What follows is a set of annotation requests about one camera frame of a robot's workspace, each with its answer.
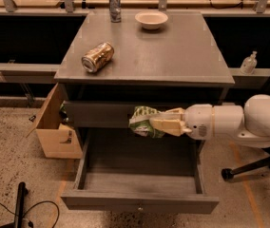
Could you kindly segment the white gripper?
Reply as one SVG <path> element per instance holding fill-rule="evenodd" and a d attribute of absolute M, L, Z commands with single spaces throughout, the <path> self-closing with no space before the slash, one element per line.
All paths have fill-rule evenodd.
<path fill-rule="evenodd" d="M 208 140 L 212 137 L 211 104 L 193 104 L 186 110 L 173 108 L 160 112 L 159 118 L 161 119 L 151 119 L 150 124 L 164 133 L 176 137 L 186 134 L 194 140 Z"/>

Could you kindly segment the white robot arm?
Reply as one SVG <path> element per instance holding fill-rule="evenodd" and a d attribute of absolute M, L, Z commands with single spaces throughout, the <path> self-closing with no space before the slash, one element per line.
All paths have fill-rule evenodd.
<path fill-rule="evenodd" d="M 194 104 L 149 119 L 153 128 L 194 140 L 230 138 L 240 145 L 270 147 L 270 96 L 255 95 L 244 106 Z"/>

